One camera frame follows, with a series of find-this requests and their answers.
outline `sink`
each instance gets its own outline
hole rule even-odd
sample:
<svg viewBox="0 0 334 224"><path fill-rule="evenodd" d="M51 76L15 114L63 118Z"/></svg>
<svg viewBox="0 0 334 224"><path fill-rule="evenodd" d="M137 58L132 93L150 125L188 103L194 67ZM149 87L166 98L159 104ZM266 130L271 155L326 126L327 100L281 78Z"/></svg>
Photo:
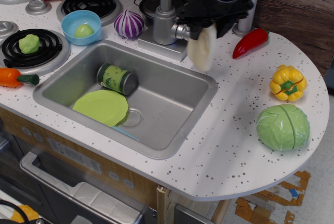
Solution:
<svg viewBox="0 0 334 224"><path fill-rule="evenodd" d="M97 72L104 63L138 76L134 92L125 96L129 110L117 125L118 130L72 110L86 93L106 89L97 83ZM217 89L217 82L210 76L103 40L88 46L38 85L33 98L141 154L165 159L181 147Z"/></svg>

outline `countertop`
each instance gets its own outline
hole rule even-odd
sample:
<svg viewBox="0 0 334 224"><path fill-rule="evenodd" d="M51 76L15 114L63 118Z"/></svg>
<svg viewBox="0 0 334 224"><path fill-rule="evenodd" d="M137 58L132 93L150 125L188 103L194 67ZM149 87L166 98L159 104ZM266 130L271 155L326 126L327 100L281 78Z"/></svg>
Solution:
<svg viewBox="0 0 334 224"><path fill-rule="evenodd" d="M56 16L61 1L50 2L52 10L39 16L25 12L27 3L0 5L0 18L13 21L19 30L39 28L62 34ZM124 9L140 13L134 0L120 2ZM178 62L138 48L136 39L120 37L113 24L103 27L102 33L107 40L197 70L188 58ZM206 74L217 81L218 92L181 148L168 159L148 158L37 104L33 86L0 87L0 106L195 201L253 194L283 181L307 162L326 130L329 97L316 66L286 38L271 32L265 45L233 60L239 40L231 31L217 39L213 67ZM69 60L84 49L71 45ZM256 118L267 107L288 103L278 101L269 89L272 74L281 64L293 65L307 79L304 97L291 103L308 116L311 135L304 147L279 152L259 140ZM40 82L53 73L42 76Z"/></svg>

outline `blue bowl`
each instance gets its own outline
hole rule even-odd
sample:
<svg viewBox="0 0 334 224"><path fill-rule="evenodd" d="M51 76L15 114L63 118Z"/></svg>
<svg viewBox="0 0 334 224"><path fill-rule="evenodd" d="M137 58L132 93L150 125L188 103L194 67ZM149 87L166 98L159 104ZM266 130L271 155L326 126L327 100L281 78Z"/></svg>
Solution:
<svg viewBox="0 0 334 224"><path fill-rule="evenodd" d="M74 37L77 28L83 24L90 25L94 33L84 38ZM62 30L65 38L75 45L88 45L95 41L101 40L101 19L92 11L79 10L74 11L64 17L62 20Z"/></svg>

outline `toy carrot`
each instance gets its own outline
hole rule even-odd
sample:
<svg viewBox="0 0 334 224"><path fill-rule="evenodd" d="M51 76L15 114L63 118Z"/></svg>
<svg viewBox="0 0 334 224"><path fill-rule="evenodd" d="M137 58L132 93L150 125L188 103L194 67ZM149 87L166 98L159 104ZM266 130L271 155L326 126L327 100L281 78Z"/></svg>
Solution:
<svg viewBox="0 0 334 224"><path fill-rule="evenodd" d="M30 85L37 85L40 78L37 74L21 75L20 71L14 68L0 68L0 85L6 87L17 87L25 83Z"/></svg>
<svg viewBox="0 0 334 224"><path fill-rule="evenodd" d="M251 49L254 49L267 42L269 38L269 32L263 28L257 28L243 37L236 45L233 51L233 58L238 58L241 55L247 53Z"/></svg>

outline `sink drain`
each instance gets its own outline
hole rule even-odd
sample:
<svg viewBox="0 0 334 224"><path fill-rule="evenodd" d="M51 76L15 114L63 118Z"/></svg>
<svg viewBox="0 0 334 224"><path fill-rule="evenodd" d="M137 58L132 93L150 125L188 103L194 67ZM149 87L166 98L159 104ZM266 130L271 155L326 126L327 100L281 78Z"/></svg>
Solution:
<svg viewBox="0 0 334 224"><path fill-rule="evenodd" d="M120 122L123 126L136 126L141 121L141 115L133 109L129 109L123 121Z"/></svg>

